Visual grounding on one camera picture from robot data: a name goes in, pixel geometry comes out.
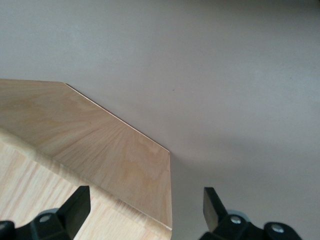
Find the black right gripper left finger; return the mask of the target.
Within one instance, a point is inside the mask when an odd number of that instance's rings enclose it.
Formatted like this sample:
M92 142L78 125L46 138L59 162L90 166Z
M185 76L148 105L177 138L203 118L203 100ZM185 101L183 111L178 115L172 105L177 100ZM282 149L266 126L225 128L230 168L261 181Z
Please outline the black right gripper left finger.
M10 220L0 222L2 240L73 240L91 211L90 187L79 186L60 208L39 213L16 228Z

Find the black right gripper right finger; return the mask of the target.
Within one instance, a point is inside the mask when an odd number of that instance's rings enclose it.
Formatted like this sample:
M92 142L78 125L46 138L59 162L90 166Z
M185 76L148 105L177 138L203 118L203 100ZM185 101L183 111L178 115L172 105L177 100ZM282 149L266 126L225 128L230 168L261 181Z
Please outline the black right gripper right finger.
M289 225L267 222L259 228L237 213L229 213L213 187L203 190L203 215L208 231L203 240L300 240Z

